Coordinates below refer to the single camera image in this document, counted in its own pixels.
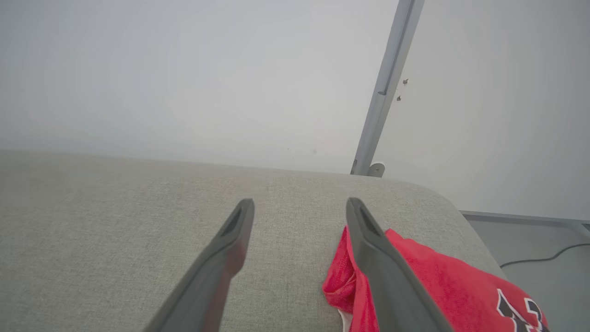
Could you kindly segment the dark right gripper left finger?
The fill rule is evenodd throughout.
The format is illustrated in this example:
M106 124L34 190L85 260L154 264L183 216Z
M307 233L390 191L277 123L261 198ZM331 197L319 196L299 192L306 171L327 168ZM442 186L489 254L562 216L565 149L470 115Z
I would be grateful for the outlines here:
M230 282L243 268L255 205L244 198L151 319L144 332L218 332Z

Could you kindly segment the grey upholstered sofa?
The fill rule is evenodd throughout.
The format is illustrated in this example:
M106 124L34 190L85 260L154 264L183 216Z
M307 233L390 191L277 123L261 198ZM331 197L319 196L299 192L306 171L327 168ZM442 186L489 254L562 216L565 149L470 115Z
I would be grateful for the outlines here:
M505 278L443 196L392 179L0 150L0 332L143 331L255 203L221 332L342 332L322 283L360 198L382 229Z

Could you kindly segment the grey metal floor rail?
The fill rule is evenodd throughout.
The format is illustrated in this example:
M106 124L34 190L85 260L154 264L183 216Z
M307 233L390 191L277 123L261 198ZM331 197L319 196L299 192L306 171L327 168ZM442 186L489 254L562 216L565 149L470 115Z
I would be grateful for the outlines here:
M541 225L567 228L584 239L590 240L590 220L565 219L556 217L522 216L515 214L489 213L460 210L466 220L488 221L504 224Z

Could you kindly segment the grey metal pole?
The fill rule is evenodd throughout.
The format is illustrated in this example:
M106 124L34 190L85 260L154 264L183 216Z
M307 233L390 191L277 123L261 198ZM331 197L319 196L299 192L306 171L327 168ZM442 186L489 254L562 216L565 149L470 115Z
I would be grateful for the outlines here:
M371 165L396 96L425 0L398 0L385 54L367 111L350 174L370 176Z

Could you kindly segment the red and white basketball jersey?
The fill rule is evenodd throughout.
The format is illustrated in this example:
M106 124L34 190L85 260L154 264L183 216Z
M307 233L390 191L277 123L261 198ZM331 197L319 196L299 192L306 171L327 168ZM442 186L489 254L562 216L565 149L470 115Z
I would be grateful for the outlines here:
M392 229L385 235L454 332L550 332L539 305L518 286ZM327 303L339 311L343 332L380 332L369 282L354 261L348 228L343 230L322 290Z

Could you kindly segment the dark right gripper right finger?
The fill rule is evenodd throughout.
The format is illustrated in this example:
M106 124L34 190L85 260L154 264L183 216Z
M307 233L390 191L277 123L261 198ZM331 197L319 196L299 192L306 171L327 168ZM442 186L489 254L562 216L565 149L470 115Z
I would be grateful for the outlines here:
M346 221L354 261L367 277L380 332L454 332L359 198L348 198Z

